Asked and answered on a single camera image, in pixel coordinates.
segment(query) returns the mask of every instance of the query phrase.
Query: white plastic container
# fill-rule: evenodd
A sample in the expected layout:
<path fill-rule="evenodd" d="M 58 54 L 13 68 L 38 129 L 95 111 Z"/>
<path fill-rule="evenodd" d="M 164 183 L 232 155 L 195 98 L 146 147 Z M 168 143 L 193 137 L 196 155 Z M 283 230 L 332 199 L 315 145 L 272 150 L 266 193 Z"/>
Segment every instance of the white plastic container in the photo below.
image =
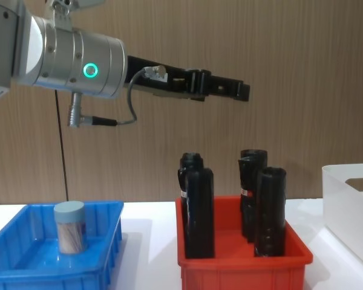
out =
<path fill-rule="evenodd" d="M 363 260 L 363 192 L 345 183 L 363 178 L 363 164 L 322 168 L 325 225 Z"/>

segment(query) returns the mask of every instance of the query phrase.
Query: wooden wall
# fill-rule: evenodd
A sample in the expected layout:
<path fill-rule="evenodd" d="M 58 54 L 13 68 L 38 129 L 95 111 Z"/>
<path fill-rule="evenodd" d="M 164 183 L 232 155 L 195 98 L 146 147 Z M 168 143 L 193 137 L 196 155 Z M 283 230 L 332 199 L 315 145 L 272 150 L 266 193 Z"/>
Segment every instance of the wooden wall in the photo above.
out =
<path fill-rule="evenodd" d="M 43 1 L 28 1 L 41 15 Z M 134 92 L 137 124 L 65 126 L 70 199 L 173 200 L 183 152 L 197 151 L 215 194 L 239 193 L 241 149 L 269 151 L 289 198 L 321 197 L 321 167 L 363 162 L 363 0 L 106 0 L 75 26 L 122 39 L 130 55 L 242 79 L 250 102 L 204 103 Z M 129 118 L 116 101 L 83 112 Z M 0 100 L 0 203 L 64 199 L 52 91 L 14 87 Z"/>
<path fill-rule="evenodd" d="M 43 1 L 26 4 L 43 14 Z M 12 84 L 0 98 L 0 204 L 64 200 L 54 91 Z"/>

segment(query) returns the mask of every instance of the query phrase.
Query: green indicator light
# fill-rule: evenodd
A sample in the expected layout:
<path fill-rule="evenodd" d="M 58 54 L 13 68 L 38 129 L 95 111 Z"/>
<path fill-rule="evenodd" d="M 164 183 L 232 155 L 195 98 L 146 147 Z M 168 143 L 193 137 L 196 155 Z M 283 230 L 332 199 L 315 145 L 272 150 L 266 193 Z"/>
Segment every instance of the green indicator light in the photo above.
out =
<path fill-rule="evenodd" d="M 85 77 L 92 79 L 98 75 L 98 66 L 95 63 L 88 63 L 83 67 Z"/>

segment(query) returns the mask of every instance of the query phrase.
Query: blue plastic tray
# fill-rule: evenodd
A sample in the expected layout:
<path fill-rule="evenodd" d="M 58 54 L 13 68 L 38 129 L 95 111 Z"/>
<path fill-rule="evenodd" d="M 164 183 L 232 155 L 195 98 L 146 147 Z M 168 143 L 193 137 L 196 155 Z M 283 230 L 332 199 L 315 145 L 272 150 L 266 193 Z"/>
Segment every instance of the blue plastic tray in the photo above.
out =
<path fill-rule="evenodd" d="M 88 249 L 62 255 L 54 204 L 24 207 L 0 231 L 0 290 L 106 290 L 121 241 L 123 203 L 86 202 Z"/>

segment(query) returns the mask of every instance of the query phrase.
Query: plastic crate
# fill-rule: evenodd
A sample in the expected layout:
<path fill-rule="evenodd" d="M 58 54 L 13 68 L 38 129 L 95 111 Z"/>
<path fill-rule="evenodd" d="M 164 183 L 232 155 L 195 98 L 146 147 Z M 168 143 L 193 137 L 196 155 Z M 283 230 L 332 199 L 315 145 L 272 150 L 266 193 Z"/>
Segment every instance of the plastic crate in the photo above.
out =
<path fill-rule="evenodd" d="M 123 203 L 86 202 L 88 249 L 62 255 L 54 204 L 24 207 L 0 231 L 0 290 L 106 290 L 119 243 Z"/>
<path fill-rule="evenodd" d="M 286 223 L 284 257 L 254 257 L 241 233 L 240 197 L 216 197 L 215 258 L 186 259 L 182 202 L 176 202 L 177 255 L 183 290 L 302 290 L 313 256 Z"/>

